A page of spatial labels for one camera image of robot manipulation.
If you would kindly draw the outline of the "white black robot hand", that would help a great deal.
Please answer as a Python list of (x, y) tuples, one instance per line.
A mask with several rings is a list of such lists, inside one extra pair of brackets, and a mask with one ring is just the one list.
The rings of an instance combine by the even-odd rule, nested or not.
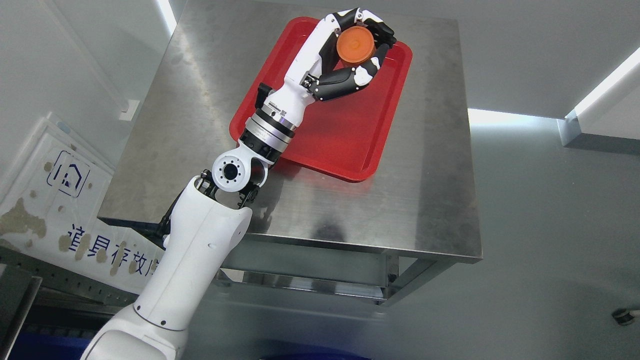
[[(375, 52), (362, 64), (336, 70), (338, 39), (350, 28), (372, 35)], [(283, 78), (282, 87), (256, 103), (254, 118), (283, 132), (300, 127), (306, 107), (365, 89), (381, 69), (397, 39), (394, 31), (362, 7), (327, 14), (302, 45)]]

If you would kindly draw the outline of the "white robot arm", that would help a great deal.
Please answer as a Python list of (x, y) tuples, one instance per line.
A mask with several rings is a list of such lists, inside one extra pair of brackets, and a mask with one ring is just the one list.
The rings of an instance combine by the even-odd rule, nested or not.
[[(250, 185), (252, 162), (267, 173), (274, 161), (260, 155), (251, 136), (283, 153), (302, 123), (302, 114), (257, 109), (236, 148), (219, 155), (211, 183), (233, 193)], [(170, 218), (167, 248), (136, 299), (96, 333), (83, 360), (178, 360), (185, 353), (188, 326), (222, 262), (247, 232), (252, 210), (232, 209), (202, 193), (198, 178), (187, 183)]]

